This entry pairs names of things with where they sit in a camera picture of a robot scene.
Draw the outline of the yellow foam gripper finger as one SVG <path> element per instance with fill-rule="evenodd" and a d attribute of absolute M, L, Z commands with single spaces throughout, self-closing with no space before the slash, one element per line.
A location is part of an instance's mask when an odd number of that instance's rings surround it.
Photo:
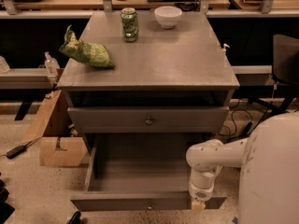
<path fill-rule="evenodd" d="M 206 205 L 202 201 L 192 200 L 192 210 L 193 211 L 203 211 L 206 209 Z"/>

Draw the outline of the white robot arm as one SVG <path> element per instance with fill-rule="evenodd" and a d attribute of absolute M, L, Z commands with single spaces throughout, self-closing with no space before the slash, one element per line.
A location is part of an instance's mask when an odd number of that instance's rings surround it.
<path fill-rule="evenodd" d="M 186 161 L 196 201 L 211 198 L 221 168 L 238 167 L 238 224 L 299 224 L 298 112 L 271 117 L 244 139 L 195 144 Z"/>

